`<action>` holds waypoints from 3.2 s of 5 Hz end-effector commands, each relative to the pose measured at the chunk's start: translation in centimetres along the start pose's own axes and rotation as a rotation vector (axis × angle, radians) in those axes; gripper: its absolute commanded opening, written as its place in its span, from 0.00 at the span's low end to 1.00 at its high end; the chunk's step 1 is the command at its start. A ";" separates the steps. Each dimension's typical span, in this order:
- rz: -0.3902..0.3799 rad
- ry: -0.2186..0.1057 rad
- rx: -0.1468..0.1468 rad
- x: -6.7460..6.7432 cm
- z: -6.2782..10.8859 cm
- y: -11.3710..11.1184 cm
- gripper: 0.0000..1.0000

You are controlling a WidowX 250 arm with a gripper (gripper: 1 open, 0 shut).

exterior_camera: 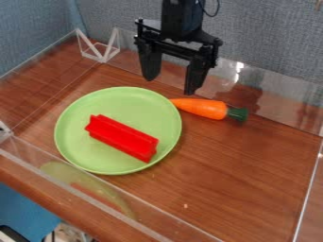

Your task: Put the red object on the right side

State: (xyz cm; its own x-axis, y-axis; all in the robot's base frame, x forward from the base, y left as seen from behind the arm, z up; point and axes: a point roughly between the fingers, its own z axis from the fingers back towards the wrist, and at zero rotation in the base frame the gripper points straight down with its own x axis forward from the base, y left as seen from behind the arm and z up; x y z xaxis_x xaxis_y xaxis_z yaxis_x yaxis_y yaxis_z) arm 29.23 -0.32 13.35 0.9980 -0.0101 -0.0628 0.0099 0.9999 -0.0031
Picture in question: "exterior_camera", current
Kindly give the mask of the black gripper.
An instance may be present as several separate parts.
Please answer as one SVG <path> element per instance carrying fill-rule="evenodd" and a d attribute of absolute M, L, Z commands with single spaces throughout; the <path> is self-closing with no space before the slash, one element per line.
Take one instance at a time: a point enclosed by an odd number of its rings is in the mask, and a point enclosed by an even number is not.
<path fill-rule="evenodd" d="M 162 18 L 160 21 L 138 18 L 134 44 L 142 77 L 152 81 L 160 74 L 164 54 L 190 61 L 186 66 L 184 94 L 192 95 L 201 87 L 209 67 L 216 65 L 221 39 L 201 29 L 201 19 Z"/>

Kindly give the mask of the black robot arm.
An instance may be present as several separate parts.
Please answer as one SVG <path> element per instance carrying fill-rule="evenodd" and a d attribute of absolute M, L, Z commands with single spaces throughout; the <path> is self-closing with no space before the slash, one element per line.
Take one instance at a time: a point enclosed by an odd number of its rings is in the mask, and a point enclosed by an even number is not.
<path fill-rule="evenodd" d="M 162 0 L 161 20 L 137 18 L 137 46 L 141 74 L 152 81 L 160 74 L 164 54 L 189 62 L 184 94 L 192 95 L 201 87 L 208 70 L 217 65 L 221 39 L 201 29 L 205 0 Z"/>

